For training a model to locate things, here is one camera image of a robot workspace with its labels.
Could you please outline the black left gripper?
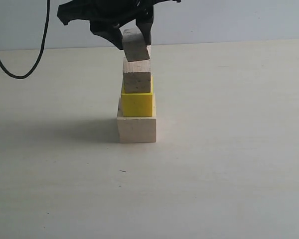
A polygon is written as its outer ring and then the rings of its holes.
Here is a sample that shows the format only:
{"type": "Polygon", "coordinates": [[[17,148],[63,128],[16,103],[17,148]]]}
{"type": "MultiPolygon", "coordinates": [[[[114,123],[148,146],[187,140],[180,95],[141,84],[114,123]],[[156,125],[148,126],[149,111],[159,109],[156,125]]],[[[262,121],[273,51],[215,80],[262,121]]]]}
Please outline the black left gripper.
{"type": "Polygon", "coordinates": [[[135,21],[146,45],[151,45],[153,6],[161,0],[72,0],[61,4],[57,17],[64,24],[74,20],[90,21],[90,31],[119,50],[123,50],[122,32],[118,27],[135,21]]]}

